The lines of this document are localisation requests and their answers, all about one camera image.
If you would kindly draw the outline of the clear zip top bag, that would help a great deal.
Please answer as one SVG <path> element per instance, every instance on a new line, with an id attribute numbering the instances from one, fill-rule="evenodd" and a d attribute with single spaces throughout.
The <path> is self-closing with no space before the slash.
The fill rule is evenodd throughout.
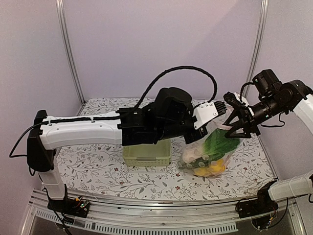
<path id="1" fill-rule="evenodd" d="M 233 108 L 206 126 L 208 134 L 201 140 L 188 144 L 179 159 L 178 168 L 195 176 L 215 178 L 226 170 L 231 156 L 242 142 L 241 138 L 226 138 L 230 127 L 224 125 Z"/>

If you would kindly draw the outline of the dark green cucumber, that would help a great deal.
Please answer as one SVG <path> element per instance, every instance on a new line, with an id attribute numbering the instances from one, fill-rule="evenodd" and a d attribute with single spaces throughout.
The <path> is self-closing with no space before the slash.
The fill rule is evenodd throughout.
<path id="1" fill-rule="evenodd" d="M 203 158 L 198 158 L 193 160 L 190 163 L 185 162 L 183 159 L 180 159 L 178 162 L 178 168 L 179 169 L 195 169 L 195 168 L 201 168 L 201 167 L 206 167 L 211 164 L 210 159 L 203 159 Z"/>

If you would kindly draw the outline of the yellow lemon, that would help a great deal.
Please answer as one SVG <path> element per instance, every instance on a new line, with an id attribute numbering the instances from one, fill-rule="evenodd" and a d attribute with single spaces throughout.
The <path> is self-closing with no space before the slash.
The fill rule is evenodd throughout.
<path id="1" fill-rule="evenodd" d="M 194 174 L 201 177 L 214 178 L 221 175 L 225 171 L 223 159 L 212 161 L 209 166 L 199 167 L 193 170 Z"/>

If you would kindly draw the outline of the green white bok choy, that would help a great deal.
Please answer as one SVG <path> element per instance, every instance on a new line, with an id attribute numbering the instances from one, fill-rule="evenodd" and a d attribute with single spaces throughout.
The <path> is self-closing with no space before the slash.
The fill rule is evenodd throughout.
<path id="1" fill-rule="evenodd" d="M 181 159 L 190 163 L 195 159 L 203 158 L 217 161 L 237 149 L 240 138 L 227 139 L 224 135 L 227 131 L 215 129 L 204 140 L 196 141 L 185 147 Z"/>

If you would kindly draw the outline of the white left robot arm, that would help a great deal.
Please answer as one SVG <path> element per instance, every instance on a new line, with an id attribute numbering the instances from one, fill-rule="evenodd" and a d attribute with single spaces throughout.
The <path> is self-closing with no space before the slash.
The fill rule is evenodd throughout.
<path id="1" fill-rule="evenodd" d="M 26 140 L 27 164 L 35 170 L 49 197 L 61 212 L 73 203 L 55 162 L 60 147 L 85 144 L 139 145 L 184 137 L 187 144 L 207 135 L 207 124 L 215 112 L 211 102 L 194 106 L 186 91 L 161 89 L 155 100 L 140 107 L 120 108 L 100 115 L 54 117 L 37 112 Z"/>

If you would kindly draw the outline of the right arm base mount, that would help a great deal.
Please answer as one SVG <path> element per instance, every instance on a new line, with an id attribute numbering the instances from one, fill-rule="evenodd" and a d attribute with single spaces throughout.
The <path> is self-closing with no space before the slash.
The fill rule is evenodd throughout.
<path id="1" fill-rule="evenodd" d="M 264 213 L 274 212 L 273 215 L 267 215 L 263 218 L 257 218 L 252 220 L 252 224 L 259 230 L 268 229 L 276 216 L 278 210 L 277 202 L 273 201 L 269 196 L 269 188 L 277 181 L 271 181 L 265 184 L 257 191 L 256 199 L 241 199 L 237 202 L 235 210 L 240 218 L 246 218 L 251 216 L 257 216 Z"/>

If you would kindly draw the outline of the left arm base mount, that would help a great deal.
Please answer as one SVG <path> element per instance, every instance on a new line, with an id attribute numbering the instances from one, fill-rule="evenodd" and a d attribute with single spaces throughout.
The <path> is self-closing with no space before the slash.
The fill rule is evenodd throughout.
<path id="1" fill-rule="evenodd" d="M 64 185 L 65 194 L 64 197 L 60 200 L 51 199 L 47 193 L 48 197 L 48 208 L 55 212 L 60 212 L 62 215 L 72 215 L 81 218 L 87 218 L 90 208 L 90 200 L 84 199 L 82 196 L 79 196 L 75 199 L 69 198 L 67 193 L 67 186 Z"/>

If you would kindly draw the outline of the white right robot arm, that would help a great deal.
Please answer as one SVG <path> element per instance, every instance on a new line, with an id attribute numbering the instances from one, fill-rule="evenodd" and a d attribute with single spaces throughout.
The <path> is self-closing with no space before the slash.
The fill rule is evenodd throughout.
<path id="1" fill-rule="evenodd" d="M 278 79 L 254 78 L 251 82 L 259 92 L 259 103 L 250 106 L 242 96 L 226 93 L 224 100 L 233 107 L 225 121 L 230 130 L 226 138 L 250 138 L 259 135 L 258 126 L 274 116 L 290 112 L 313 129 L 313 91 L 300 80 L 282 83 Z M 268 183 L 258 190 L 258 199 L 253 202 L 256 213 L 264 213 L 272 201 L 300 197 L 313 192 L 313 172 L 309 171 L 287 180 Z"/>

